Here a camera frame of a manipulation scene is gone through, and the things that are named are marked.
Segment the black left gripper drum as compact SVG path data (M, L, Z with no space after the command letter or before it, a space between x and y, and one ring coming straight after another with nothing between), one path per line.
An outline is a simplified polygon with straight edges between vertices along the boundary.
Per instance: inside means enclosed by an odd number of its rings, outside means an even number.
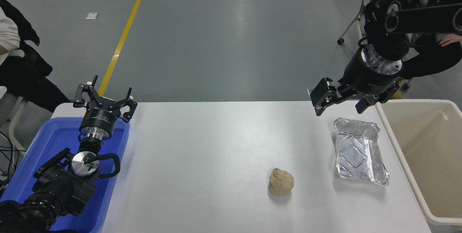
M99 128L105 131L106 134L112 134L120 117L121 111L119 108L105 109L98 106L86 106L86 112L79 127L81 134L85 134L90 128Z

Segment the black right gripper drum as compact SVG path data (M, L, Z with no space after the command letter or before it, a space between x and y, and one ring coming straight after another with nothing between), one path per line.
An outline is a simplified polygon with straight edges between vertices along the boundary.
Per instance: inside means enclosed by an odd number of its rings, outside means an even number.
M400 61L353 57L339 80L339 95L379 95L385 92L400 75Z

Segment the person's left hand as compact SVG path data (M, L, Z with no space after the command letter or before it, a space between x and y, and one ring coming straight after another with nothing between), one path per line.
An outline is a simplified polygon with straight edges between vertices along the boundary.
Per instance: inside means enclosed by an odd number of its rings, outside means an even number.
M439 45L441 47L445 47L450 44L460 42L461 40L462 40L462 36L459 34L448 34L443 39L440 40Z

